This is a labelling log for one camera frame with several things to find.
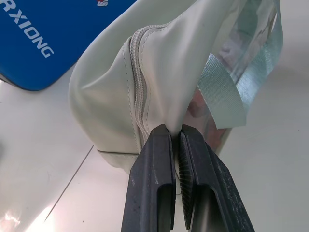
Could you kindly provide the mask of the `blue box with white lettering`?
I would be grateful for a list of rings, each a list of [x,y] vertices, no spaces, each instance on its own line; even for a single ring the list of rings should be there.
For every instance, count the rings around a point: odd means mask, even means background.
[[[135,1],[0,0],[0,80],[49,87]]]

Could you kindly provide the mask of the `pale green zip pouch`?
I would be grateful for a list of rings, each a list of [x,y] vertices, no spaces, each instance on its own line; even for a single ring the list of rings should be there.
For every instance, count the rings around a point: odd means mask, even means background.
[[[84,51],[72,113],[113,167],[129,172],[152,129],[244,126],[283,45],[280,0],[137,0]]]

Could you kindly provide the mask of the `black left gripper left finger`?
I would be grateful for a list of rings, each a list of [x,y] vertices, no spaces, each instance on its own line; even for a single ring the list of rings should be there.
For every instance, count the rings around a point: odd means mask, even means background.
[[[172,138],[161,124],[151,131],[130,170],[121,232],[171,232],[175,202]]]

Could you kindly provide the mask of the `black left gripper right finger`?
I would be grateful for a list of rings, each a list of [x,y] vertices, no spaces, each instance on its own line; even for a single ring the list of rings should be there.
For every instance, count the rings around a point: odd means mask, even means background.
[[[229,169],[188,125],[180,133],[178,165],[189,232],[255,232]]]

